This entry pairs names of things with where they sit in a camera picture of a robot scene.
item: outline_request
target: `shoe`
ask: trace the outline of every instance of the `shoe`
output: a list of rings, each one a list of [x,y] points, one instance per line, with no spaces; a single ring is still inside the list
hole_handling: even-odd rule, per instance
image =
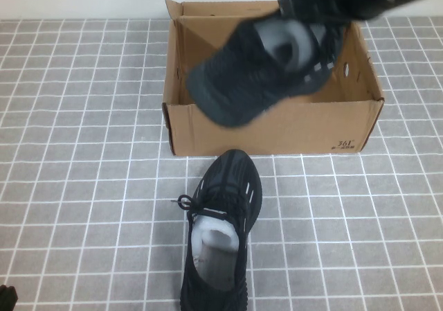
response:
[[[181,195],[189,235],[181,311],[246,311],[247,238],[262,207],[262,185],[241,150],[221,155],[193,197]]]
[[[13,311],[15,303],[18,301],[17,292],[14,287],[0,285],[0,310]]]
[[[223,48],[189,72],[186,87],[210,120],[245,125],[284,98],[320,90],[343,47],[344,29],[279,12],[243,21]]]

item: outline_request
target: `black shoelace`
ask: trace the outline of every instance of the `black shoelace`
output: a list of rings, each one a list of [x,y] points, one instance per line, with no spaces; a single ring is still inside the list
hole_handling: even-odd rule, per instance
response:
[[[206,195],[198,202],[197,199],[189,195],[181,195],[178,200],[173,200],[179,207],[190,214],[205,215],[219,220],[229,220],[229,217],[237,219],[237,222],[246,221],[247,199],[241,194],[240,189],[232,184],[227,186],[237,189],[237,192],[215,191],[211,189],[219,188],[218,185],[211,186],[205,190]]]

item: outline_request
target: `shoe insole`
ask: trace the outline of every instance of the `shoe insole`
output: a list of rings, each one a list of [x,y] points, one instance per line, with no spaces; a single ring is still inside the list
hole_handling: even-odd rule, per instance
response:
[[[195,264],[200,277],[211,287],[228,291],[234,288],[234,271],[237,252],[229,252],[204,241]]]

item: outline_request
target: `grid pattern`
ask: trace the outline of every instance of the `grid pattern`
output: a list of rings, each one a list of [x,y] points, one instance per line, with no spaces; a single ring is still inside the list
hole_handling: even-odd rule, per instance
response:
[[[18,311],[178,310],[166,20],[0,21],[0,284]],[[363,25],[386,106],[357,155],[253,157],[249,310],[442,311],[443,18]]]

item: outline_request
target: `open box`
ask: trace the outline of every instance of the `open box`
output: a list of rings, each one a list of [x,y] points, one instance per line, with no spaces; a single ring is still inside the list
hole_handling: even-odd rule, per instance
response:
[[[163,113],[171,150],[179,156],[359,152],[384,104],[368,49],[357,24],[345,32],[343,51],[328,83],[317,93],[280,101],[244,127],[210,121],[186,89],[192,67],[223,46],[243,19],[277,9],[277,2],[166,0],[171,16]]]

